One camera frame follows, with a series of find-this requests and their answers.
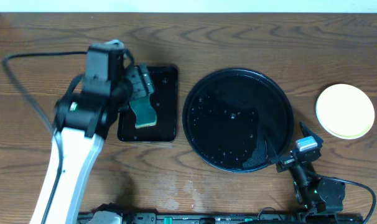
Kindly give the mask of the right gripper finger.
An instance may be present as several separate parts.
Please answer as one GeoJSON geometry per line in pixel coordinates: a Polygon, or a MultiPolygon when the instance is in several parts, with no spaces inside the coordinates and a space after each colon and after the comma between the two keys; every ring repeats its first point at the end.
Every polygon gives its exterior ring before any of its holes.
{"type": "Polygon", "coordinates": [[[322,145],[323,139],[320,138],[318,135],[316,135],[314,132],[312,132],[303,122],[299,122],[300,130],[303,134],[303,136],[306,137],[313,137],[318,145],[322,145]]]}
{"type": "Polygon", "coordinates": [[[266,161],[268,164],[275,164],[278,158],[278,146],[273,141],[273,138],[267,134],[263,134],[264,146],[266,151],[266,161]]]}

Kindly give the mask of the green yellow sponge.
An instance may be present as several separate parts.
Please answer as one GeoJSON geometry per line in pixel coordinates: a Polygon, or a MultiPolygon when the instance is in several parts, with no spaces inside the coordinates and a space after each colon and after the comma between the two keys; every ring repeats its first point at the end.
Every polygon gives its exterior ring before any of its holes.
{"type": "Polygon", "coordinates": [[[150,95],[132,98],[129,101],[129,105],[136,117],[136,129],[151,127],[157,124],[157,114],[151,106],[150,95]]]}

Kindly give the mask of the yellow plate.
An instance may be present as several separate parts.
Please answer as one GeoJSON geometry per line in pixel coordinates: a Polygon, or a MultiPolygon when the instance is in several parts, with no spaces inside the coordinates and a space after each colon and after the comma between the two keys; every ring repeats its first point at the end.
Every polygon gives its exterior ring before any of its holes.
{"type": "Polygon", "coordinates": [[[315,114],[324,130],[340,139],[364,136],[375,121],[375,109],[366,93],[342,83],[321,92],[315,104],[315,114]]]}

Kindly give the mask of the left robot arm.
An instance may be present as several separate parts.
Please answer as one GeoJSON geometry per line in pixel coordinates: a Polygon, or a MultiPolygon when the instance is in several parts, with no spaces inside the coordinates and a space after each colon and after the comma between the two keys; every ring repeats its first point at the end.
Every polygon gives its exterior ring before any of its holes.
{"type": "Polygon", "coordinates": [[[150,104],[156,88],[145,64],[112,74],[76,76],[56,104],[52,149],[31,223],[74,223],[93,165],[119,111],[128,105],[135,129],[156,125],[150,104]]]}

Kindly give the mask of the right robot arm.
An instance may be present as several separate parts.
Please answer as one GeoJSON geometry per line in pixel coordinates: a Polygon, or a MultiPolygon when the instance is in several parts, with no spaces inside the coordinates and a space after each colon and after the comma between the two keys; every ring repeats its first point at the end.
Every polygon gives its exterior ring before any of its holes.
{"type": "Polygon", "coordinates": [[[336,215],[343,210],[345,184],[317,174],[312,163],[321,157],[323,140],[304,123],[299,123],[303,138],[295,142],[289,154],[278,156],[271,140],[263,134],[266,161],[276,165],[278,173],[288,171],[294,181],[296,199],[303,206],[297,219],[305,222],[309,216],[336,215]]]}

